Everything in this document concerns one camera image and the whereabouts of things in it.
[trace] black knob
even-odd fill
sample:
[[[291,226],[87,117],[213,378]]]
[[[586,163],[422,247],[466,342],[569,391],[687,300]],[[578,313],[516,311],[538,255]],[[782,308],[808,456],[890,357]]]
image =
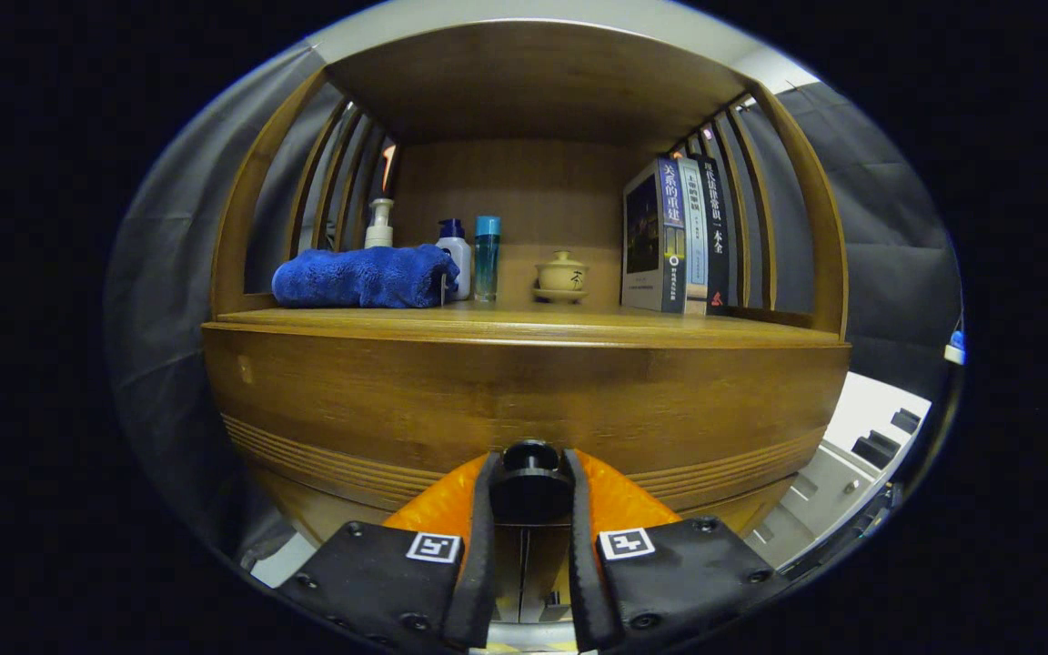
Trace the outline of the black knob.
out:
[[[559,472],[561,453],[541,440],[521,440],[500,457],[492,480],[492,514],[502,523],[536,525],[568,514],[573,482]]]

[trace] book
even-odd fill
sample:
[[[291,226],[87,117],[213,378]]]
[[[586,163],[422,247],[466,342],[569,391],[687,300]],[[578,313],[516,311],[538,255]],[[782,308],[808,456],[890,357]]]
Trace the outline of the book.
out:
[[[623,194],[625,242],[620,304],[682,313],[686,298],[686,223],[678,162],[658,157]]]
[[[706,208],[706,313],[721,315],[730,307],[730,244],[733,225],[719,178],[719,162],[706,155],[691,155],[701,171],[702,200]]]
[[[706,266],[706,200],[703,199],[702,174],[698,161],[678,159],[681,171],[682,213],[686,219],[686,302],[683,311],[706,314],[709,301],[709,268]]]

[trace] saucer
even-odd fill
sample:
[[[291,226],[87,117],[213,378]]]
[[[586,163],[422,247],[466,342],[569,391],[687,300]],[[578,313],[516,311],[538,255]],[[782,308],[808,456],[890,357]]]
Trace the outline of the saucer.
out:
[[[578,301],[590,293],[588,291],[558,291],[555,289],[537,289],[537,287],[533,287],[532,294],[536,294],[538,299],[545,299],[554,303],[570,303]]]

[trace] blue towel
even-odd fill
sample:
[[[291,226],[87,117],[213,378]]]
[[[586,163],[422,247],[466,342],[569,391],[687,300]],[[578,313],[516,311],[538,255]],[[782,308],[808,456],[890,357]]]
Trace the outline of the blue towel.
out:
[[[458,290],[459,267],[437,245],[311,248],[279,266],[274,298],[283,307],[436,307],[444,274]]]

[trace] blue cap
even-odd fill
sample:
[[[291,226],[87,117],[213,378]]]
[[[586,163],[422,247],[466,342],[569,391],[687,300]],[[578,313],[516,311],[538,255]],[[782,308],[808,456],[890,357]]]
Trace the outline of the blue cap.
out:
[[[442,227],[439,228],[440,239],[447,237],[463,237],[463,224],[457,218],[449,218],[447,220],[440,220],[439,224]]]
[[[475,236],[500,235],[499,216],[477,216],[475,217]]]

